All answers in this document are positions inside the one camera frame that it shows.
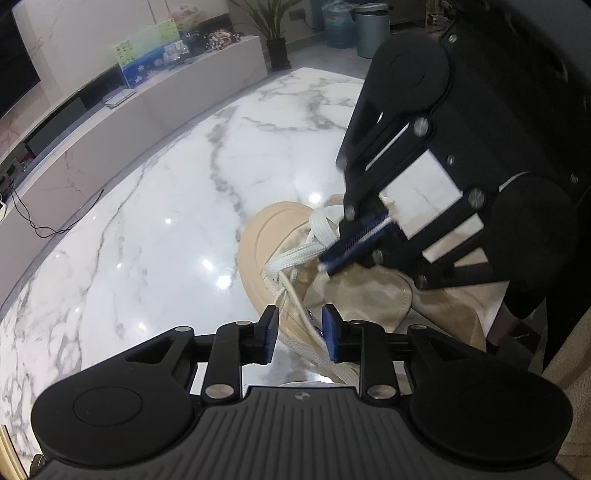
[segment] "television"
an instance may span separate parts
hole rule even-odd
[[[0,118],[39,82],[12,11],[0,12]]]

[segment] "gray trash can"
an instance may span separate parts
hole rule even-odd
[[[372,59],[378,47],[390,36],[388,4],[355,6],[357,55]]]

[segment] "sneaker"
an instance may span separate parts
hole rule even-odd
[[[296,202],[274,203],[242,234],[237,257],[242,284],[259,313],[269,304],[279,307],[283,344],[342,382],[357,385],[358,366],[332,363],[322,337],[322,306],[332,303],[345,321],[368,320],[390,333],[412,306],[446,333],[486,350],[475,310],[443,290],[418,290],[410,278],[382,266],[353,264],[332,278],[319,271],[318,256],[339,238],[336,223],[342,210],[342,196],[316,210]]]

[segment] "potted plant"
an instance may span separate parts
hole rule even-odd
[[[290,69],[291,64],[287,59],[281,20],[291,7],[303,0],[267,0],[267,3],[264,3],[266,0],[256,0],[256,7],[248,3],[248,0],[242,0],[243,4],[236,0],[229,1],[244,10],[252,18],[257,30],[267,39],[267,49],[273,70]]]

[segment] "wall socket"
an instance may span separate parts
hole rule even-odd
[[[291,10],[290,14],[290,22],[294,20],[306,20],[306,10],[303,8],[296,8],[295,10]]]

